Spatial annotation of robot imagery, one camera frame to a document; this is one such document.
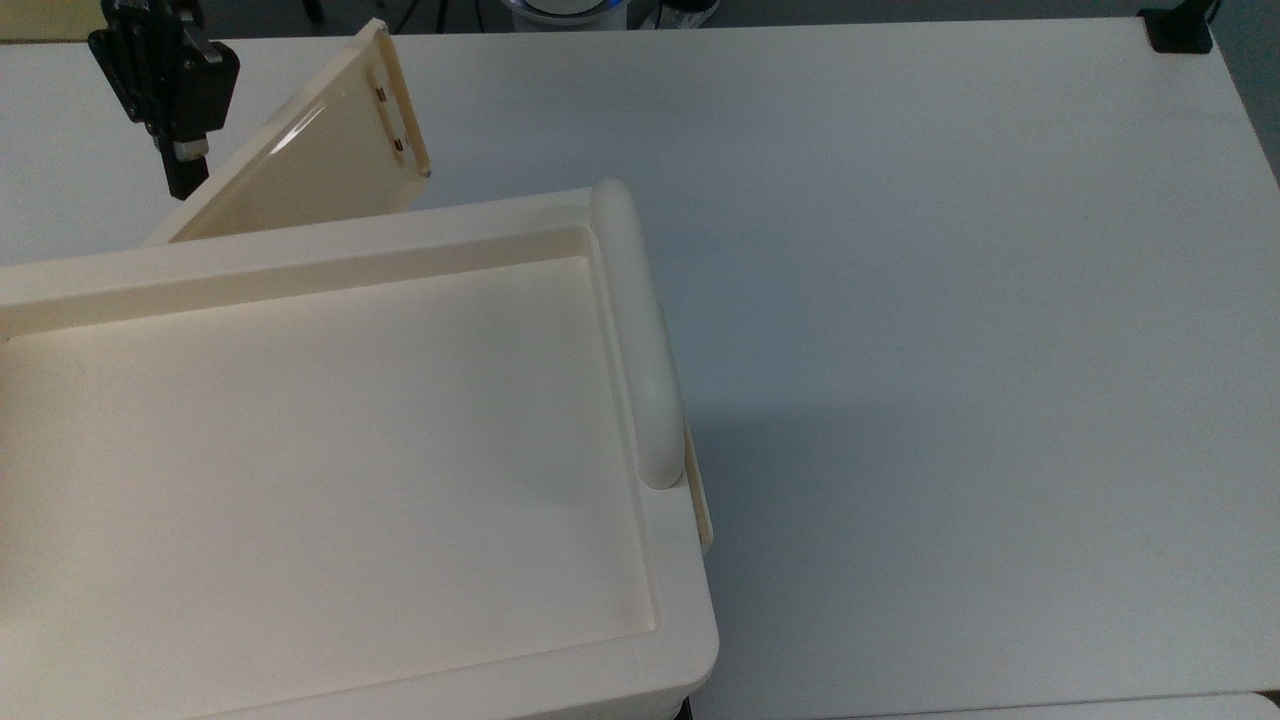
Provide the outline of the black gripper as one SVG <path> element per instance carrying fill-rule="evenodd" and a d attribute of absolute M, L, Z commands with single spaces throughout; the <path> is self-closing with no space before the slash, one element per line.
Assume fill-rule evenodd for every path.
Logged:
<path fill-rule="evenodd" d="M 200 1 L 101 1 L 100 9 L 105 26 L 88 35 L 90 51 L 131 122 L 154 132 L 170 196 L 187 200 L 209 178 L 209 135 L 227 122 L 241 60 L 204 32 Z M 147 23 L 178 28 L 157 73 L 156 119 L 133 32 Z"/>

